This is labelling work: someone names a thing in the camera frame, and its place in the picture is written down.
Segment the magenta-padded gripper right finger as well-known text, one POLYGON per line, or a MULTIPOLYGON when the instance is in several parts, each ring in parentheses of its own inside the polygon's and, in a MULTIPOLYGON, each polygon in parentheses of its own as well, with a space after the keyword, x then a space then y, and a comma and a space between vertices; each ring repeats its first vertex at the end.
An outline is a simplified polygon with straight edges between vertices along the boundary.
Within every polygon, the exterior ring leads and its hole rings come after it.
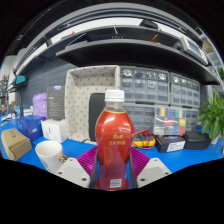
POLYGON ((171 174, 159 158, 149 158, 135 148, 130 151, 129 169, 133 188, 146 186, 171 174))

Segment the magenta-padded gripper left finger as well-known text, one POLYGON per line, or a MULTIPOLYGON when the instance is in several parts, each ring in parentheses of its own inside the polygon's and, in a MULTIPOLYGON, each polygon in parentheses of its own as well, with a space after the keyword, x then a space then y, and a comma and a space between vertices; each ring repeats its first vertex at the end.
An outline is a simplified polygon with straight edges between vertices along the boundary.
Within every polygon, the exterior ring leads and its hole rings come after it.
POLYGON ((56 175, 81 187, 94 189, 97 165, 97 147, 93 147, 78 158, 68 158, 56 171, 56 175))

